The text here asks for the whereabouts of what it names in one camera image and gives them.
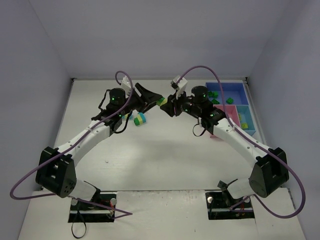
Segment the green yellow lego stack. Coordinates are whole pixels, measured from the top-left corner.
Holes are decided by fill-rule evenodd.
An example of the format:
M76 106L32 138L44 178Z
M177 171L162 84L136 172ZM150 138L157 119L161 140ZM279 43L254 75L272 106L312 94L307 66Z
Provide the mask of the green yellow lego stack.
M161 99L159 99L157 102L156 102L156 104L160 107L160 106L162 106L162 105L164 105L164 104L166 104L167 103L167 99L166 98L164 98L164 97L162 97Z

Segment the dark green lego brick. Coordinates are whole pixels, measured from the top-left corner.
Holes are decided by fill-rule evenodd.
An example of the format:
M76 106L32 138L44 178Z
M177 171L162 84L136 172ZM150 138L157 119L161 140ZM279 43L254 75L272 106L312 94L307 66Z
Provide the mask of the dark green lego brick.
M208 96L209 96L210 98L216 99L216 98L219 96L219 94L218 94L217 91L209 91L209 92L208 92Z

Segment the small green lego brick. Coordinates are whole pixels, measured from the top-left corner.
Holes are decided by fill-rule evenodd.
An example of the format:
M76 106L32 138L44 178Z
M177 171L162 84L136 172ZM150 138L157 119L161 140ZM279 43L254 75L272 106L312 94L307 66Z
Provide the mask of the small green lego brick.
M229 97L227 100L226 100L226 103L229 104L229 105L232 105L234 103L234 100Z

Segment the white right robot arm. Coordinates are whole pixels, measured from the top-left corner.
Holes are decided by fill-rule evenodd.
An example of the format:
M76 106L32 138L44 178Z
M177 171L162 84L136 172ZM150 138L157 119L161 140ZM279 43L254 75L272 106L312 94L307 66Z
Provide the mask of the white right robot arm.
M175 94L170 95L160 108L170 117L186 113L196 118L199 126L225 141L247 161L251 175L224 187L233 199L253 194L266 198L289 180L289 171L283 166L287 161L286 153L281 148L271 149L243 131L209 101L205 86L193 87L192 95L187 96L187 83L185 78L175 77L170 83Z

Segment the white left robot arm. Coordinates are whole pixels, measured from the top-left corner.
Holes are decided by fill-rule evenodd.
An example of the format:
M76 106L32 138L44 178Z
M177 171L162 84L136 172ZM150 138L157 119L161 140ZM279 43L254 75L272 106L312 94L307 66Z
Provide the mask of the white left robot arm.
M108 89L106 95L109 103L91 118L85 130L57 148L46 147L40 155L35 181L60 198L96 202L100 189L77 179L76 166L96 145L119 131L124 115L133 111L145 113L162 99L162 95L139 83L132 88L127 79L123 79L120 87Z

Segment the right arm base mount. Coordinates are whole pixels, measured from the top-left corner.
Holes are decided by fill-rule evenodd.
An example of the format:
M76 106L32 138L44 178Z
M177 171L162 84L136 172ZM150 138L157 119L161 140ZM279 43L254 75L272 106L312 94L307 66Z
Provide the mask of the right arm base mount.
M205 193L207 216L213 220L254 219L255 214L250 198L233 199L222 191Z

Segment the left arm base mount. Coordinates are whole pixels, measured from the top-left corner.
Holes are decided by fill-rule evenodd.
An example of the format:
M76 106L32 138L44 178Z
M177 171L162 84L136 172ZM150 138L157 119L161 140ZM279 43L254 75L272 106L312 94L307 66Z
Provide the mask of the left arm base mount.
M100 195L101 205L114 207L117 203L117 194L115 192L102 192ZM104 207L71 200L68 222L69 223L113 223L115 221L114 210L110 211Z

